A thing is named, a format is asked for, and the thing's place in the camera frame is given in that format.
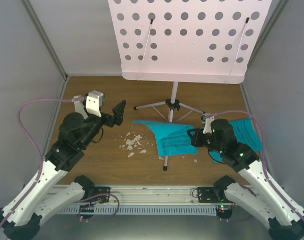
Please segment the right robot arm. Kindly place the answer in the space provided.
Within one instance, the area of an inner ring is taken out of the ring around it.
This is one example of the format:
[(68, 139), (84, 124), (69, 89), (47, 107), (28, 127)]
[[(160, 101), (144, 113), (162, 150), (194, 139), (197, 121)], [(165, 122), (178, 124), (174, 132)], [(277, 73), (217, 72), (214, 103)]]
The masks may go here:
[(213, 185), (215, 200), (242, 207), (267, 228), (273, 240), (300, 240), (304, 237), (304, 208), (273, 179), (254, 150), (237, 140), (227, 120), (210, 117), (205, 120), (203, 129), (190, 129), (187, 134), (192, 146), (206, 147), (220, 154), (223, 162), (259, 194), (255, 196), (226, 175)]

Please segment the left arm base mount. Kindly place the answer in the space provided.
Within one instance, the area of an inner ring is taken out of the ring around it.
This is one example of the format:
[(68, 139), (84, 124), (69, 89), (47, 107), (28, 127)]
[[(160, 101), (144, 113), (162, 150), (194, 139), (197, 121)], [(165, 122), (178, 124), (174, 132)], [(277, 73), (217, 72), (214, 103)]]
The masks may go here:
[(109, 194), (111, 188), (109, 186), (95, 186), (88, 190), (80, 201), (79, 215), (84, 219), (94, 216), (96, 206), (109, 202)]

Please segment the blue sheet music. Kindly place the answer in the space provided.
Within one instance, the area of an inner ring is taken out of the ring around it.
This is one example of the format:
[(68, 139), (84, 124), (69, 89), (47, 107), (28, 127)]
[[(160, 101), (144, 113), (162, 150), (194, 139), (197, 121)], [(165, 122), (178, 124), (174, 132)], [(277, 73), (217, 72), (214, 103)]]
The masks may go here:
[(193, 129), (192, 125), (148, 120), (135, 120), (133, 124), (144, 125), (154, 133), (160, 157), (197, 154), (197, 148), (191, 145), (187, 134)]
[(216, 119), (211, 122), (210, 127), (211, 142), (208, 154), (215, 163), (223, 164), (221, 156), (241, 144), (249, 146), (255, 152), (262, 150), (262, 141), (249, 118), (235, 121)]

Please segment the pink music stand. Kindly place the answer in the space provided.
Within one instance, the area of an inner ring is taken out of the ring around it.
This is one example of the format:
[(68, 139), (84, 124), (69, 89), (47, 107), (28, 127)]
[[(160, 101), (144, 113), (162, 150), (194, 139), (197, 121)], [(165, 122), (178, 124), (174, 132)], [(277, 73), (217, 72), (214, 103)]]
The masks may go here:
[(111, 0), (122, 77), (240, 84), (267, 17), (269, 0)]

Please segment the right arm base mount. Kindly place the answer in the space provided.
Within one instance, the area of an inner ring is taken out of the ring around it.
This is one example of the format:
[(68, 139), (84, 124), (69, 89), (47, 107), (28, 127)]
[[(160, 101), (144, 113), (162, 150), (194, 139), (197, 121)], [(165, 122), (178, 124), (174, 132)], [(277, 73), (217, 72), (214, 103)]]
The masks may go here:
[(229, 221), (232, 217), (235, 203), (229, 201), (223, 191), (213, 186), (199, 186), (191, 191), (192, 197), (201, 204), (215, 204), (216, 217), (220, 221)]

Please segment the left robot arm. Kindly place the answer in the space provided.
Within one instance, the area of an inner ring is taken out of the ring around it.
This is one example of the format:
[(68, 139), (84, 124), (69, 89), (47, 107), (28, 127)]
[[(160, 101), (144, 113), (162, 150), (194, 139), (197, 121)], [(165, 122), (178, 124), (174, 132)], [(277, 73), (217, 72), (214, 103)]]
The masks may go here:
[(56, 142), (22, 191), (6, 206), (0, 207), (0, 231), (10, 240), (32, 240), (41, 227), (64, 207), (79, 201), (89, 202), (95, 195), (95, 184), (81, 175), (60, 193), (44, 199), (85, 155), (103, 127), (121, 125), (126, 101), (122, 100), (112, 114), (100, 111), (102, 103), (92, 97), (73, 99), (75, 111), (65, 116)]

